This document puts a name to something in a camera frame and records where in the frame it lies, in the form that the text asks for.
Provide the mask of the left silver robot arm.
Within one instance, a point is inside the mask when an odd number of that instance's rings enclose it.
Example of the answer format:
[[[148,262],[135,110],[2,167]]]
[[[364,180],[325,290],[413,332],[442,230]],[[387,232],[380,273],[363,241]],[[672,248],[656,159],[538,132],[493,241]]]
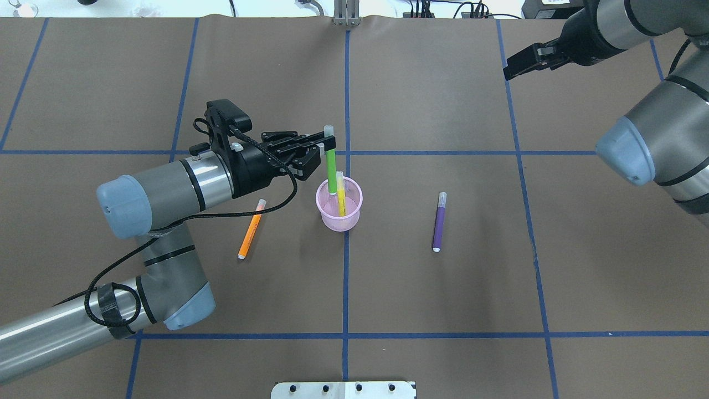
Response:
[[[260,216],[294,199],[335,137],[266,132],[259,140],[229,127],[188,157],[97,190],[114,235],[131,240],[76,294],[2,326],[2,384],[47,369],[152,324],[182,329],[215,308],[187,223]]]

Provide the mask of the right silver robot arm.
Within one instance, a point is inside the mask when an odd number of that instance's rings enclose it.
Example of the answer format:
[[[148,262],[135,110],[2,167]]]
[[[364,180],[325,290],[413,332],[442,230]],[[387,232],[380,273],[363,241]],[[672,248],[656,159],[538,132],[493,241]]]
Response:
[[[558,38],[510,56],[507,80],[574,63],[596,65],[680,29],[696,51],[599,139],[595,151],[633,185],[655,182],[707,225],[708,5],[706,1],[585,1]]]

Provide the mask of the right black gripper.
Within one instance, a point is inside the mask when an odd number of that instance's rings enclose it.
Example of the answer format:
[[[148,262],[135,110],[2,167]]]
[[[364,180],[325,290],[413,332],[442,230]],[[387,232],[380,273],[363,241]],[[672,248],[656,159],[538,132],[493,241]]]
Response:
[[[507,58],[507,64],[503,68],[504,77],[506,81],[511,81],[531,71],[557,70],[569,63],[587,66],[587,59],[583,55],[587,38],[587,25],[566,24],[558,38],[533,43]]]

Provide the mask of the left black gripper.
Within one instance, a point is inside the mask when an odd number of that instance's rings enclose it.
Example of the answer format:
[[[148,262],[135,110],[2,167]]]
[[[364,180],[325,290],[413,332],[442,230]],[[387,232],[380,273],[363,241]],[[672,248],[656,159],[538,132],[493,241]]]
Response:
[[[297,180],[308,180],[321,164],[324,151],[332,151],[333,136],[324,131],[301,135],[296,131],[261,133],[259,146],[271,152],[264,154],[256,145],[228,142],[226,168],[229,172],[233,199],[268,187],[274,177],[286,175],[276,161],[283,162]]]

